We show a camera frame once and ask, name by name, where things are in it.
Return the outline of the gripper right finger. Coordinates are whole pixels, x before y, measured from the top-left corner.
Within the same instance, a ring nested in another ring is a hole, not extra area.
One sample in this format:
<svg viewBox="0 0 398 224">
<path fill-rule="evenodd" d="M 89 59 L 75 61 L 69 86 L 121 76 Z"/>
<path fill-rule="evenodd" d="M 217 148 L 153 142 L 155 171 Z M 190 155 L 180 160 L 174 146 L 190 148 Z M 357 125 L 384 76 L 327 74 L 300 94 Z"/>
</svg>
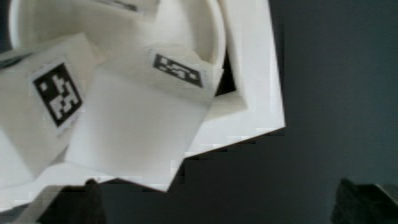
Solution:
<svg viewBox="0 0 398 224">
<path fill-rule="evenodd" d="M 398 185 L 355 184 L 341 179 L 332 224 L 398 224 Z"/>
</svg>

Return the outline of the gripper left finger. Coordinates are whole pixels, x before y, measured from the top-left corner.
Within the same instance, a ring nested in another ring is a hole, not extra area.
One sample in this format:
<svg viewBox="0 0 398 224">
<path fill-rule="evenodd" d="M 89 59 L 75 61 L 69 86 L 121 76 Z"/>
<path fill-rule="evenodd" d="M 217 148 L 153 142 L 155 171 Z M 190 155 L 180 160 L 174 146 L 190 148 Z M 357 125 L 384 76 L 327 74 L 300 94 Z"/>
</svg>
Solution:
<svg viewBox="0 0 398 224">
<path fill-rule="evenodd" d="M 89 179 L 80 186 L 66 186 L 37 218 L 39 224 L 107 224 L 101 188 Z"/>
</svg>

